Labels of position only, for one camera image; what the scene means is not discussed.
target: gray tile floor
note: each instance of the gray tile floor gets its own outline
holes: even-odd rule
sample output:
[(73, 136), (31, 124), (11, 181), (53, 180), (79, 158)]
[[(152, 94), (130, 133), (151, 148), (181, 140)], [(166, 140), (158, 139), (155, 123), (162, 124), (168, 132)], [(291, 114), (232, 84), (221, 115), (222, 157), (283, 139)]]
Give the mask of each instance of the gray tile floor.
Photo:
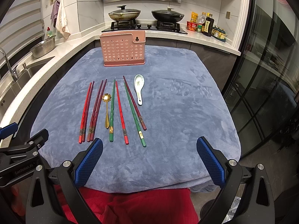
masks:
[[(297, 168), (299, 164), (299, 146), (291, 145), (277, 152), (280, 145), (270, 140), (251, 155), (243, 158), (239, 163), (243, 166), (254, 167), (262, 163), (267, 171), (274, 200), (285, 190), (299, 183)], [(241, 196), (244, 186), (241, 185), (237, 196)], [(191, 193), (191, 199), (198, 214), (202, 206), (209, 200), (215, 199), (220, 188), (210, 193)]]

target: silver bolt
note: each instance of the silver bolt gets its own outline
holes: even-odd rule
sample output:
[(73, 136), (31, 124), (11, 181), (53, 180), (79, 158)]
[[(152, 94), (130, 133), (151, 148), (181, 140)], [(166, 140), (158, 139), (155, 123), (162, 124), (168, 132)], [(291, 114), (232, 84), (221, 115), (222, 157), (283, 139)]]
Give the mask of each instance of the silver bolt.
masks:
[(63, 166), (64, 167), (68, 167), (68, 166), (70, 166), (71, 165), (71, 162), (70, 161), (65, 161), (64, 163), (63, 163)]
[(38, 165), (38, 166), (36, 166), (36, 168), (35, 168), (37, 171), (40, 171), (40, 170), (42, 170), (42, 166), (41, 165)]
[(236, 165), (237, 165), (237, 161), (234, 160), (234, 159), (229, 160), (228, 163), (229, 163), (230, 165), (232, 165), (232, 166), (236, 166)]
[(263, 164), (258, 164), (258, 168), (260, 169), (260, 170), (263, 170), (264, 169), (264, 165)]

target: blue tablecloth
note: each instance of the blue tablecloth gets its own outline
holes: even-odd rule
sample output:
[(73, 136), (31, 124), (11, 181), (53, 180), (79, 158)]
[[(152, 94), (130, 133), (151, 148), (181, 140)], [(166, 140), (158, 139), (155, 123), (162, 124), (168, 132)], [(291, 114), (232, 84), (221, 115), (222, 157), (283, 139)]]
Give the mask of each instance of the blue tablecloth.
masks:
[[(134, 123), (123, 75), (137, 102), (134, 77), (144, 76), (143, 105), (139, 106), (147, 130), (143, 147)], [(40, 149), (52, 167), (72, 160), (89, 143), (78, 144), (86, 92), (95, 80), (88, 123), (102, 79), (105, 93), (112, 94), (118, 81), (129, 145), (125, 145), (117, 94), (114, 108), (114, 142), (104, 127), (106, 106), (102, 102), (95, 137), (104, 143), (103, 154), (86, 187), (117, 193), (153, 188), (213, 190), (210, 176), (196, 151), (196, 140), (205, 136), (228, 158), (239, 160), (239, 138), (221, 93), (195, 52), (160, 46), (145, 47), (145, 64), (104, 67), (101, 48), (90, 50), (59, 81), (42, 106), (31, 135), (46, 128), (49, 140)]]

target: pink utensil holder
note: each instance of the pink utensil holder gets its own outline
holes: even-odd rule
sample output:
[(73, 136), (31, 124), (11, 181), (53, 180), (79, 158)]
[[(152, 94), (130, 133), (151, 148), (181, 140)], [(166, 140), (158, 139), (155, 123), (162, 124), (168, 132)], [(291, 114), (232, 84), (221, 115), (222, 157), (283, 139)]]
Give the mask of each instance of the pink utensil holder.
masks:
[(122, 30), (100, 35), (104, 66), (142, 65), (145, 30)]

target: sink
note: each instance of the sink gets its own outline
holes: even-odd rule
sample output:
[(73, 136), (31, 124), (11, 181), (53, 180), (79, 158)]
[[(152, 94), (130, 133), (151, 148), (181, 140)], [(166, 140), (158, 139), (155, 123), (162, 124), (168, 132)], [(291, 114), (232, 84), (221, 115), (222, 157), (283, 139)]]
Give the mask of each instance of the sink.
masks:
[(34, 62), (27, 66), (27, 70), (23, 69), (18, 73), (18, 80), (13, 81), (9, 73), (7, 73), (0, 81), (0, 121), (2, 120), (6, 110), (11, 102), (26, 85), (26, 83), (53, 57)]

